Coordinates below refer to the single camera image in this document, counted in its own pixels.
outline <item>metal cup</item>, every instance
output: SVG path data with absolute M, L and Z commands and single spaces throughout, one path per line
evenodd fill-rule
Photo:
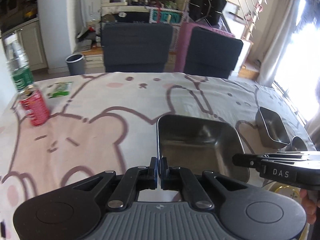
M 285 148 L 286 152 L 302 152 L 307 151 L 308 148 L 299 136 L 294 136 L 290 145 Z

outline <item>tablecloth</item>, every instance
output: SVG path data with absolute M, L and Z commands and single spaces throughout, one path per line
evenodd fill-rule
M 258 107 L 276 111 L 288 135 L 314 146 L 289 106 L 273 89 L 183 73 L 102 73 L 37 82 L 46 96 L 57 82 L 72 81 L 70 95 L 46 98 L 49 120 L 33 127 L 17 100 L 0 119 L 0 221 L 7 239 L 19 239 L 12 216 L 25 200 L 105 170 L 124 173 L 148 166 L 157 156 L 156 122 L 180 114 L 228 122 L 244 151 L 275 152 L 262 146 L 255 124 Z M 256 171 L 249 183 L 262 186 Z M 175 194 L 140 193 L 140 200 L 171 201 Z

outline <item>trash can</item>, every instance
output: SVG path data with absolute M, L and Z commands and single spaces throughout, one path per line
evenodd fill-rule
M 83 75 L 84 71 L 84 55 L 81 53 L 73 54 L 66 58 L 66 63 L 70 71 L 70 76 Z

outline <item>gray ribbed grip pad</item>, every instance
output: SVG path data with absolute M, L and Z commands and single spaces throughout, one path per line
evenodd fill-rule
M 213 214 L 197 212 L 187 202 L 134 202 L 109 213 L 85 240 L 236 240 Z

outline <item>dark gray chair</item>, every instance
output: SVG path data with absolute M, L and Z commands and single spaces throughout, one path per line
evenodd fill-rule
M 101 38 L 106 72 L 163 72 L 171 40 L 169 24 L 107 23 Z
M 228 78 L 234 70 L 243 42 L 196 27 L 192 31 L 184 73 Z

